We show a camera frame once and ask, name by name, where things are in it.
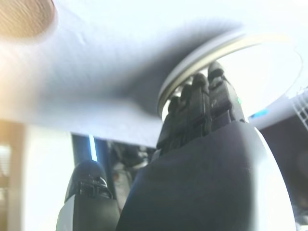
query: blue light strip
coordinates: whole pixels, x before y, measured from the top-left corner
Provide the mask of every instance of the blue light strip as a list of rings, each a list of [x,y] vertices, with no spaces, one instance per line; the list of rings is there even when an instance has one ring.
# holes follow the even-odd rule
[[[89,135],[92,160],[97,161],[95,141],[92,135]]]

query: robotic hand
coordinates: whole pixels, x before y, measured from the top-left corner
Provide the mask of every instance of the robotic hand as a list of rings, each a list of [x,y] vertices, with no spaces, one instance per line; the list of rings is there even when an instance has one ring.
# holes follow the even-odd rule
[[[136,176],[121,216],[102,171],[78,166],[57,231],[295,230],[275,159],[246,123],[222,67],[192,78],[171,99],[153,161]]]

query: brown round object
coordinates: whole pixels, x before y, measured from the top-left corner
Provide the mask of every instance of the brown round object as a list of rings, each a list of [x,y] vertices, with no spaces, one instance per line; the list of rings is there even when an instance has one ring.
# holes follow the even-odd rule
[[[53,18],[51,0],[0,0],[0,36],[36,36],[50,26]]]

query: back of robotic hand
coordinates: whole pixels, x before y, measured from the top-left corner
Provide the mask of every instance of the back of robotic hand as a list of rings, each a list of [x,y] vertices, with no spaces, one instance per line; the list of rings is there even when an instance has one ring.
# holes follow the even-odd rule
[[[157,149],[117,231],[295,230],[277,163],[218,63],[171,99]]]

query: white wall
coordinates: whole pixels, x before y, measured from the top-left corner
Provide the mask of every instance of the white wall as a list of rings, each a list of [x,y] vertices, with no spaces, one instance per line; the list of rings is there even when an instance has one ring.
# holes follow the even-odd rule
[[[22,231],[55,231],[74,168],[69,132],[26,126]]]

